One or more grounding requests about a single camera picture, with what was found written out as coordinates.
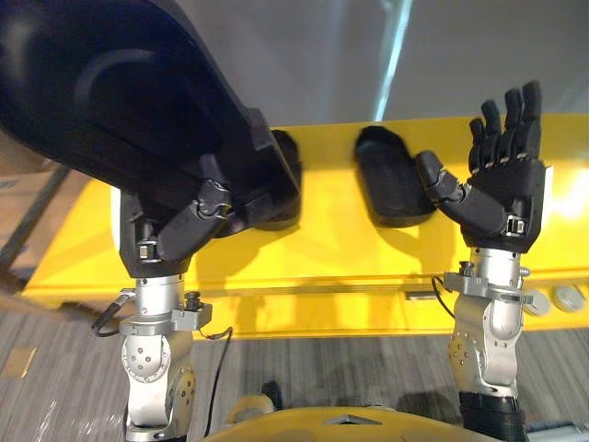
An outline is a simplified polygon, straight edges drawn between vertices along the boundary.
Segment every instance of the yellow table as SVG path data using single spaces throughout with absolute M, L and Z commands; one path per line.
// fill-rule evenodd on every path
M 552 204 L 537 243 L 523 258 L 526 286 L 550 289 L 589 282 L 589 117 L 543 118 L 542 158 L 554 166 Z M 467 118 L 386 122 L 411 153 L 434 150 L 460 179 L 468 175 Z M 282 232 L 256 229 L 215 239 L 199 251 L 187 289 L 214 303 L 209 331 L 234 325 L 240 337 L 443 333 L 452 321 L 435 300 L 430 277 L 467 259 L 458 225 L 436 212 L 403 229 L 375 227 L 352 161 L 365 123 L 285 128 L 304 161 L 300 223 Z M 91 181 L 41 261 L 24 296 L 50 307 L 64 301 L 111 301 L 133 286 L 110 235 L 110 189 Z M 452 304 L 453 295 L 446 295 Z M 589 325 L 589 308 L 544 318 L 527 330 Z

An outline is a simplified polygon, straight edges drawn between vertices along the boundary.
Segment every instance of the floor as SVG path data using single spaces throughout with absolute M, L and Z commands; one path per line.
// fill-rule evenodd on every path
M 458 423 L 445 336 L 234 341 L 214 410 L 223 427 L 243 395 L 275 379 L 287 407 L 381 404 Z M 37 346 L 24 379 L 0 379 L 0 440 L 121 440 L 127 379 L 121 337 L 99 339 L 83 321 L 0 311 L 0 367 L 14 345 Z M 196 343 L 197 404 L 189 440 L 202 434 L 222 343 Z M 528 421 L 589 421 L 589 331 L 524 333 L 518 347 Z

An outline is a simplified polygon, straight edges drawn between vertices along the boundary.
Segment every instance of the screw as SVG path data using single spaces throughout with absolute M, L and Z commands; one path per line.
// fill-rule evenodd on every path
M 462 276 L 472 276 L 472 269 L 475 268 L 475 263 L 471 261 L 461 261 L 459 273 Z
M 188 292 L 184 295 L 186 300 L 186 310 L 196 311 L 201 307 L 201 293 L 200 292 Z

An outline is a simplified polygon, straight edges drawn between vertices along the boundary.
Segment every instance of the metal cylinder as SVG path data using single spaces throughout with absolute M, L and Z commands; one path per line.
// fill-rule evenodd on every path
M 474 262 L 474 274 L 487 278 L 489 284 L 518 287 L 520 280 L 520 254 L 507 250 L 471 249 L 470 260 Z
M 181 274 L 136 280 L 135 305 L 137 315 L 153 316 L 178 308 L 184 294 Z

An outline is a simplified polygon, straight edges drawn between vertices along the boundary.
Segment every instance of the black wire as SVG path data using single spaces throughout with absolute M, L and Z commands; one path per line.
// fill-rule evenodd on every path
M 448 313 L 448 315 L 450 315 L 452 318 L 454 318 L 454 313 L 452 313 L 452 310 L 450 308 L 448 308 L 448 306 L 445 304 L 445 302 L 442 300 L 442 297 L 440 296 L 440 291 L 438 290 L 437 285 L 435 284 L 435 282 L 438 282 L 442 285 L 442 287 L 444 287 L 444 281 L 442 281 L 442 279 L 440 279 L 439 276 L 434 276 L 432 278 L 432 288 L 433 288 L 433 292 L 435 293 L 435 297 L 437 297 L 438 302 L 442 305 L 442 307 L 444 308 L 444 310 Z
M 122 305 L 113 302 L 109 305 L 109 307 L 104 310 L 104 312 L 98 317 L 97 320 L 94 321 L 92 324 L 92 332 L 97 335 L 99 338 L 108 338 L 110 336 L 114 336 L 119 332 L 119 329 L 115 329 L 113 331 L 100 331 L 104 325 L 109 322 L 112 317 L 121 309 Z
M 209 436 L 209 432 L 211 431 L 211 421 L 213 420 L 213 408 L 214 408 L 214 396 L 217 392 L 217 384 L 219 383 L 219 376 L 221 375 L 221 368 L 223 367 L 223 360 L 225 359 L 225 355 L 227 354 L 227 348 L 229 348 L 229 343 L 231 342 L 231 336 L 233 335 L 233 327 L 229 327 L 223 333 L 212 334 L 210 336 L 205 336 L 202 334 L 202 331 L 199 330 L 199 333 L 203 338 L 210 339 L 210 340 L 217 340 L 221 339 L 224 336 L 227 337 L 225 340 L 225 346 L 223 347 L 223 352 L 221 353 L 221 359 L 219 359 L 219 365 L 217 366 L 217 371 L 214 373 L 214 382 L 213 382 L 213 391 L 211 391 L 211 401 L 209 402 L 209 415 L 206 420 L 206 429 L 204 430 L 204 436 Z

